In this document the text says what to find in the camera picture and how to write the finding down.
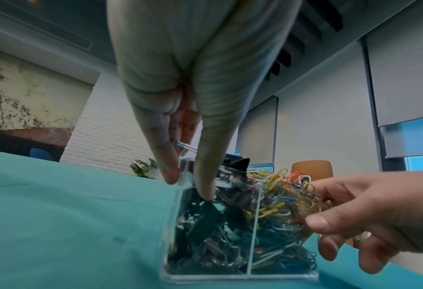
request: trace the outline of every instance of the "white brick wall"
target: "white brick wall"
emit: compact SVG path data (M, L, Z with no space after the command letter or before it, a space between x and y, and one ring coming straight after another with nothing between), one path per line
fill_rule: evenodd
M130 163L152 157L119 78L101 73L60 162L132 175Z

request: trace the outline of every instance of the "teal table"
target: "teal table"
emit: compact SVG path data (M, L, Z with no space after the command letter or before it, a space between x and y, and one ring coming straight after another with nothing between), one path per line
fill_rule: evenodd
M319 259L317 282L164 284L157 239L172 198L160 181L0 153L0 289L423 289L396 265L366 275L351 247Z

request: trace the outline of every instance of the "hand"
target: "hand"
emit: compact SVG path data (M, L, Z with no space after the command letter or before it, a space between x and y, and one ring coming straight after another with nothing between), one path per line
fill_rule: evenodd
M230 140L294 23L301 0L108 1L118 70L164 179L178 180L171 139L190 143L198 191L213 180Z
M324 179L316 191L338 206L306 218L323 234L320 254L336 258L348 238L368 231L362 242L360 268L378 273L400 251L423 252L423 172L395 172Z

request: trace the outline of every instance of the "clear acrylic container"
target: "clear acrylic container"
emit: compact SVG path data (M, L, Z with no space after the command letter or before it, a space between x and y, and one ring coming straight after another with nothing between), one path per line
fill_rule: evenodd
M316 254L303 247L312 236L305 217L321 198L284 179L221 166L216 195L200 198L194 158L180 162L180 179L161 232L159 275L168 283L226 280L316 279Z

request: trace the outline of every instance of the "blue chair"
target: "blue chair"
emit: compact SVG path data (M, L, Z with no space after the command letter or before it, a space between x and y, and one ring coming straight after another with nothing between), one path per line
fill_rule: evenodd
M34 159L53 160L53 157L50 155L50 153L43 149L30 149L29 157Z

